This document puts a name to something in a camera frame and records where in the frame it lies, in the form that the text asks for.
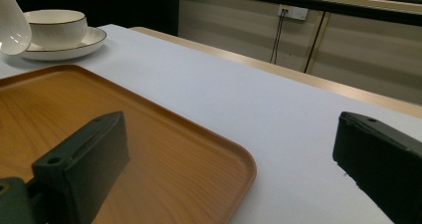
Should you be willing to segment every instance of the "beige cabinet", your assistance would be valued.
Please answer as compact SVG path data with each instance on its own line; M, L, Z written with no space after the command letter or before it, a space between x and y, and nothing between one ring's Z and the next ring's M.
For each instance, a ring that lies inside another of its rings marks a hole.
M330 14L308 73L422 105L422 27Z
M253 0L180 0L179 37L270 62L279 5ZM277 65L303 72L321 12L283 22Z

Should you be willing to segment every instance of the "white bowl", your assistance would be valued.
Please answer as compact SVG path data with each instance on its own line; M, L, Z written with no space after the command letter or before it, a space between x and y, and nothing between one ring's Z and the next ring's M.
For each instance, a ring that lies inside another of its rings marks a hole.
M70 49L80 44L88 31L84 13L72 10L38 10L24 13L33 44L46 49Z

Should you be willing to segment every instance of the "white table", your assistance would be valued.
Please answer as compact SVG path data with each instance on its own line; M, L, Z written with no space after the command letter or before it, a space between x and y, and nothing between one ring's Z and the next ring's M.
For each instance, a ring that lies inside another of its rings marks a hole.
M252 153L257 178L233 223L391 223L332 160L338 116L343 111L369 115L419 140L421 118L245 66L239 59L114 25L102 29L107 40L101 49L64 63L95 72ZM63 62L0 55L0 78L52 64ZM422 108L415 111L420 117Z

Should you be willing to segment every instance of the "tray rim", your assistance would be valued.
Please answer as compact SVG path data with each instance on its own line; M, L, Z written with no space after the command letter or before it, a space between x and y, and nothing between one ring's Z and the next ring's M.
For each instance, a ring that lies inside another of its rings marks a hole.
M10 76L10 77L6 77L6 78L2 78L0 79L0 91L4 88L6 88L7 86L11 86L14 85L16 83L19 82L25 82L27 80L31 80L31 79L36 79L42 76L48 76L54 73L65 73L65 72L69 72L69 73L78 73L80 75L86 76L89 79L96 79L96 81L101 82L102 84L106 85L108 88L113 87L113 89L115 91L117 91L119 94L129 97L130 99L136 100L137 102L143 102L144 105L148 106L149 108L156 108L156 109L160 109L164 112L166 112L168 115L172 116L172 119L175 117L177 118L177 122L182 122L183 125L191 125L193 126L195 129L204 132L204 133L209 133L212 135L212 140L213 141L224 141L227 143L230 143L230 146L226 146L227 149L229 150L233 150L233 149L238 149L242 156L244 156L242 159L247 159L250 162L250 177L249 180L247 182L245 182L245 188L244 190L241 192L241 194L239 195L239 198L236 200L236 203L233 205L233 208L230 210L228 218L226 221L230 221L230 219L233 217L234 213L236 212L237 208L239 207L239 205L241 204L241 202L243 201L243 199L245 198L245 196L247 195L247 193L250 191L256 176L257 176L257 172L258 172L258 168L257 168L257 164L256 161L254 159L254 157L252 156L252 154L248 151L248 149L246 149L245 147L243 147L242 145L240 145L239 143L230 140L229 138L226 138L176 112L173 112L119 84L116 84L92 71L89 71L79 65L72 65L72 64L63 64L63 65L54 65L54 66L50 66L47 68L41 68L41 69L36 69L33 71L29 71L26 73L22 73L22 74L18 74L18 75L14 75L14 76Z

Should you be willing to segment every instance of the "wooden tray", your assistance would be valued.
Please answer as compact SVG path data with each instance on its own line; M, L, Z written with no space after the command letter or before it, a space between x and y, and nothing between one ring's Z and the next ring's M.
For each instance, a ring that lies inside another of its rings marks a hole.
M38 157L115 111L124 111L131 160L95 223L229 221L255 179L250 153L78 66L0 80L0 177L28 181Z

